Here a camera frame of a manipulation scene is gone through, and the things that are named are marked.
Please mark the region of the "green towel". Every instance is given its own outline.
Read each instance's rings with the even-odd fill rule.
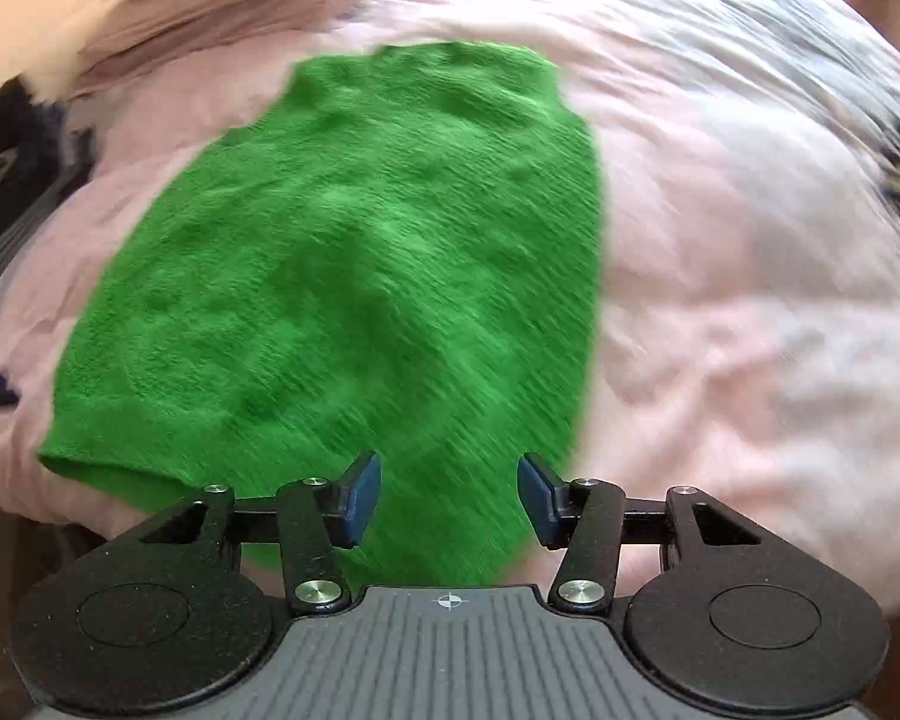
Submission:
[[[63,355],[49,469],[152,511],[270,495],[364,448],[355,584],[480,584],[530,543],[516,460],[566,468],[596,305],[583,121],[529,50],[321,56],[154,202]]]

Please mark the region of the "crosshair marking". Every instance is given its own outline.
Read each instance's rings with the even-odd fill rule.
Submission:
[[[437,602],[443,608],[457,608],[461,604],[467,604],[468,601],[463,600],[458,595],[453,594],[452,592],[448,592],[446,595],[442,595],[437,598]]]

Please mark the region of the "metal screw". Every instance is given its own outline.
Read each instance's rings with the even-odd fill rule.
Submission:
[[[569,604],[587,605],[595,604],[604,597],[605,591],[601,584],[588,579],[571,579],[564,581],[557,588],[557,595]]]
[[[331,604],[343,595],[340,585],[329,579],[302,581],[293,591],[305,604]]]

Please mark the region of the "round pad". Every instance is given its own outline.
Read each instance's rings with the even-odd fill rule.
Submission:
[[[171,637],[190,616],[190,604],[160,584],[118,584],[91,595],[77,611],[80,630],[111,647],[146,647]]]
[[[13,659],[41,703],[166,712],[234,682],[266,647],[269,605],[240,574],[208,560],[154,560],[135,572],[146,581],[133,581],[94,557],[31,594],[14,620]]]
[[[650,580],[626,612],[634,654],[705,706],[802,714],[859,697],[887,644],[880,608],[797,550],[714,548]]]
[[[796,647],[816,634],[820,612],[784,587],[745,584],[710,602],[710,622],[729,640],[758,650]]]

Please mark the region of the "bed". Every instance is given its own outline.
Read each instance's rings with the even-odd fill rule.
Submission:
[[[103,536],[144,517],[36,450],[101,271],[203,145],[312,55],[515,44],[559,68],[605,181],[574,475],[638,497],[696,485],[900,611],[900,218],[880,191],[900,55],[839,0],[320,2],[318,23],[255,12],[183,55],[84,50],[64,85],[94,94],[74,112],[101,159],[0,280],[0,370],[21,394],[0,414],[0,509]],[[501,579],[545,585],[558,558],[528,544]],[[618,591],[655,570],[626,552]]]

